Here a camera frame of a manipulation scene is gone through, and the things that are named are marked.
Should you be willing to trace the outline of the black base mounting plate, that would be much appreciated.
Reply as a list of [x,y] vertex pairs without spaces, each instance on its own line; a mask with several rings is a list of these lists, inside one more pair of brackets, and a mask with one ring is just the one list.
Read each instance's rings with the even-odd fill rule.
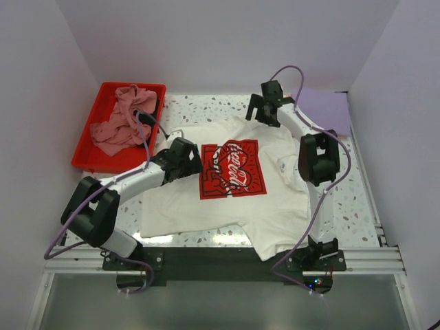
[[306,284],[311,289],[331,289],[332,275],[347,271],[344,252],[313,260],[301,248],[292,255],[281,252],[262,261],[252,247],[145,247],[145,262],[153,269],[118,260],[102,253],[102,269],[117,274],[119,288],[142,286],[153,277],[153,286],[172,281],[283,282]]

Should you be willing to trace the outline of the black garment in bin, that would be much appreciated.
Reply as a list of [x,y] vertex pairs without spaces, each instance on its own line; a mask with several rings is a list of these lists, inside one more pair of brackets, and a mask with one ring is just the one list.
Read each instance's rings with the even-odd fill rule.
[[148,139],[144,138],[142,140],[142,145],[139,145],[139,147],[143,146],[144,149],[147,149],[148,147],[150,147],[151,142],[154,144],[153,133],[155,127],[157,127],[157,129],[161,131],[166,138],[169,136],[169,134],[165,132],[164,128],[160,124],[158,118],[159,109],[160,109],[160,99],[157,98],[155,103],[155,109],[152,113],[146,113],[144,111],[140,111],[139,109],[135,109],[133,111],[133,115],[135,116],[135,122],[137,125],[142,126],[143,124],[145,124],[151,128],[151,134],[149,135],[149,138]]

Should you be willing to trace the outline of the pink crumpled t-shirt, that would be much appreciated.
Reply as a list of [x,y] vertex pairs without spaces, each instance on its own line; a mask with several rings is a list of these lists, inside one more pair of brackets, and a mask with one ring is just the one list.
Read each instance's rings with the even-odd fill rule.
[[157,94],[154,91],[130,85],[115,91],[116,102],[107,121],[90,124],[93,143],[106,155],[113,157],[120,151],[142,144],[148,139],[151,128],[137,125],[133,111],[139,109],[152,113]]

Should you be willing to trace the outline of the folded purple t-shirt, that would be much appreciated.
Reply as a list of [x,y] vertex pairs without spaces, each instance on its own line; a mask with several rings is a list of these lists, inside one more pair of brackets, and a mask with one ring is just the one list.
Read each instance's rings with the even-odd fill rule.
[[349,104],[344,92],[302,89],[297,109],[306,126],[333,129],[342,136],[351,134]]

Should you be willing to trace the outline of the aluminium extrusion rail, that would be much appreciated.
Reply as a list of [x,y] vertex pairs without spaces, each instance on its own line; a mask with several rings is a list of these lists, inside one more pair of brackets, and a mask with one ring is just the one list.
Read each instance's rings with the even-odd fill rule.
[[[253,248],[244,231],[235,225],[224,229],[184,232],[150,239],[141,238],[137,232],[133,236],[142,244],[142,251],[146,247]],[[396,247],[340,247],[340,250],[344,252],[347,271],[336,272],[333,275],[403,274],[405,272],[401,254]],[[54,251],[58,255],[46,262],[44,267],[46,274],[116,274],[102,269],[104,257],[101,254],[103,252],[114,255],[118,260],[141,265],[148,270],[153,269],[145,261],[125,260],[111,252],[89,245],[78,244],[76,248],[69,251],[56,246]]]

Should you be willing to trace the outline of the white t-shirt red print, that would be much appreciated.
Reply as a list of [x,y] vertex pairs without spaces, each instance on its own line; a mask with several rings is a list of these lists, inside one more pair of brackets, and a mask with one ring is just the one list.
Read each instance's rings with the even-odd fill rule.
[[238,225],[263,261],[293,248],[309,225],[293,135],[238,117],[177,129],[197,145],[203,170],[144,193],[141,237]]

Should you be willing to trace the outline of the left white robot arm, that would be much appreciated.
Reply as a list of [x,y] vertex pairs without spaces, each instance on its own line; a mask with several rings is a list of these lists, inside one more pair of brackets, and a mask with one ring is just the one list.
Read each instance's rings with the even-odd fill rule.
[[117,255],[121,265],[134,270],[146,257],[139,241],[116,228],[120,204],[202,169],[197,145],[177,137],[168,148],[127,172],[101,180],[81,179],[60,222],[86,244]]

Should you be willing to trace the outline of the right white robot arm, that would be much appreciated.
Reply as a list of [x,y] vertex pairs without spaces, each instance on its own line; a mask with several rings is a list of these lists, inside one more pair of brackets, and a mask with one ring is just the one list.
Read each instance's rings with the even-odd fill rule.
[[284,95],[277,80],[262,83],[261,94],[250,96],[245,119],[255,119],[269,127],[285,127],[299,138],[297,167],[307,185],[311,221],[307,246],[296,248],[287,258],[300,270],[322,270],[339,252],[331,196],[331,185],[340,172],[336,132],[311,121],[293,98]]

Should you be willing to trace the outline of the red plastic bin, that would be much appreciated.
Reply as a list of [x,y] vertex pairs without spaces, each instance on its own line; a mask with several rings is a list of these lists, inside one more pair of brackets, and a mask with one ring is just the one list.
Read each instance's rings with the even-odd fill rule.
[[146,161],[159,133],[162,84],[104,82],[71,165],[92,173],[122,173]]

